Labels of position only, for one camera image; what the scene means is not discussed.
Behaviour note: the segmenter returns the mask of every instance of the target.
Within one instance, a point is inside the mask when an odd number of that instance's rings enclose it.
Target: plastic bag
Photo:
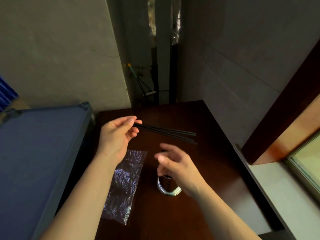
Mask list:
[[[116,167],[103,207],[103,218],[127,224],[146,155],[146,151],[128,150],[122,162]]]

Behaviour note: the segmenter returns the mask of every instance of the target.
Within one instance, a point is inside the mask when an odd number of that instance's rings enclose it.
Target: right hand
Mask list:
[[[169,175],[188,196],[195,198],[205,180],[194,165],[190,156],[175,145],[161,143],[165,152],[154,155],[158,160],[158,176]]]

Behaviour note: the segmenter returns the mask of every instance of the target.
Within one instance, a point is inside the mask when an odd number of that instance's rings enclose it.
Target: white wall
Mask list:
[[[182,0],[178,100],[243,146],[320,38],[320,0]]]
[[[106,0],[0,0],[0,74],[30,106],[130,107]]]

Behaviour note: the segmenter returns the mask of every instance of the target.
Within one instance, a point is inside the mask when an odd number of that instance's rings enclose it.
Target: wooden table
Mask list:
[[[270,230],[234,163],[231,144],[203,101],[100,112],[96,118],[97,128],[128,115],[136,115],[145,125],[196,132],[194,139],[198,145],[140,129],[128,149],[144,150],[148,154],[134,195],[129,224],[124,226],[102,218],[96,239],[213,239],[192,198],[183,192],[175,197],[165,196],[158,190],[158,162],[154,154],[161,151],[160,142],[186,151],[206,182],[236,213],[245,211],[249,216],[244,218],[262,224],[266,230],[259,233]]]

